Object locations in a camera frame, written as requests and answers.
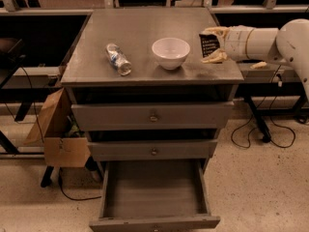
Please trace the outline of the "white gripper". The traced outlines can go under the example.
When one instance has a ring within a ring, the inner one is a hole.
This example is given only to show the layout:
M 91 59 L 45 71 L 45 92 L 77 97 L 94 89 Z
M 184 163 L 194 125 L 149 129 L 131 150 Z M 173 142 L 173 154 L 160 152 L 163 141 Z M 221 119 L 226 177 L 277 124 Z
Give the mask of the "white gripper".
M 279 62 L 283 57 L 276 46 L 278 32 L 277 28 L 255 28 L 242 25 L 230 28 L 225 26 L 206 28 L 202 31 L 203 35 L 224 38 L 225 51 L 218 48 L 204 57 L 201 62 L 204 64 L 220 63 L 226 61 L 228 56 L 234 61 Z

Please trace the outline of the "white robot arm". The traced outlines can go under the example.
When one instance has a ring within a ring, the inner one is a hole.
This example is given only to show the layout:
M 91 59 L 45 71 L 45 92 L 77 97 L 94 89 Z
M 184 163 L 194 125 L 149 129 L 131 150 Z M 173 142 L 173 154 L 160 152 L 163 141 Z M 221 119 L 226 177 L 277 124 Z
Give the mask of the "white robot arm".
M 297 73 L 309 98 L 309 20 L 294 19 L 278 28 L 244 25 L 204 29 L 209 42 L 203 63 L 258 60 L 289 66 Z

